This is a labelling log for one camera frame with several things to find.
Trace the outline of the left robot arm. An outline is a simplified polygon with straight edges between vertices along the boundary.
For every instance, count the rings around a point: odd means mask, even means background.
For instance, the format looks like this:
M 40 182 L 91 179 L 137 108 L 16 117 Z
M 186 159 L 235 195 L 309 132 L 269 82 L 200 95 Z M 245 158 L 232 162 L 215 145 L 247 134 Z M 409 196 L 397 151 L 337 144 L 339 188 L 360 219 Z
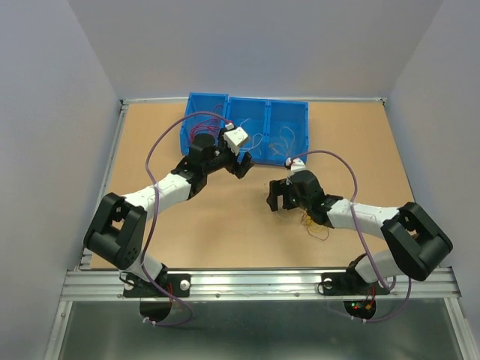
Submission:
M 85 248 L 140 278 L 149 295 L 160 295 L 167 286 L 167 268 L 146 253 L 153 236 L 146 224 L 154 224 L 162 211 L 195 197 L 218 170 L 243 178 L 253 166 L 251 155 L 241 153 L 248 140 L 247 132 L 234 125 L 224 127 L 218 137 L 197 134 L 187 155 L 163 179 L 134 193 L 108 193 L 102 198 L 85 234 Z

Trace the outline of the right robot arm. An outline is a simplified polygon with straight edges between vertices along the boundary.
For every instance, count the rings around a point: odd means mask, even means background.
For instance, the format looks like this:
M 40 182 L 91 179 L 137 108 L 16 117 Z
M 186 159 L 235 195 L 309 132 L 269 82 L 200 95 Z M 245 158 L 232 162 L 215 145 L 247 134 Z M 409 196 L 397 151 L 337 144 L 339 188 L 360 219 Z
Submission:
M 387 250 L 376 254 L 365 251 L 333 280 L 334 288 L 361 293 L 381 278 L 399 275 L 425 281 L 453 249 L 449 237 L 418 203 L 395 208 L 352 202 L 325 193 L 309 170 L 270 181 L 266 202 L 273 212 L 301 209 L 317 225 L 357 230 L 360 236 L 385 241 Z

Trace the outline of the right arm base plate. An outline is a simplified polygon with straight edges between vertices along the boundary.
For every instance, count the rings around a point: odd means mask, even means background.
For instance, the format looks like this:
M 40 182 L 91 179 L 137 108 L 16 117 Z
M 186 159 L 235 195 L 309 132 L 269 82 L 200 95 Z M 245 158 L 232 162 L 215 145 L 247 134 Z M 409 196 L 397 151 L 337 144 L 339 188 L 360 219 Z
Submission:
M 383 289 L 377 282 L 366 283 L 358 275 L 347 272 L 330 272 L 321 275 L 316 291 L 324 296 L 366 296 L 388 295 L 389 291 Z

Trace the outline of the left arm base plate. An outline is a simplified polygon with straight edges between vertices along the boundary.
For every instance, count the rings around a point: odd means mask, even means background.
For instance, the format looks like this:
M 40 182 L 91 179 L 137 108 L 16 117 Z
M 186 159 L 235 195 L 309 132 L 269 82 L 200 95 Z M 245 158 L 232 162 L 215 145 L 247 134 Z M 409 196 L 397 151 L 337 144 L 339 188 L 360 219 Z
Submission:
M 166 297 L 149 280 L 143 280 L 134 274 L 121 272 L 119 280 L 123 283 L 123 296 L 130 299 Z M 186 273 L 159 274 L 155 282 L 169 294 L 178 298 L 190 296 L 191 276 Z

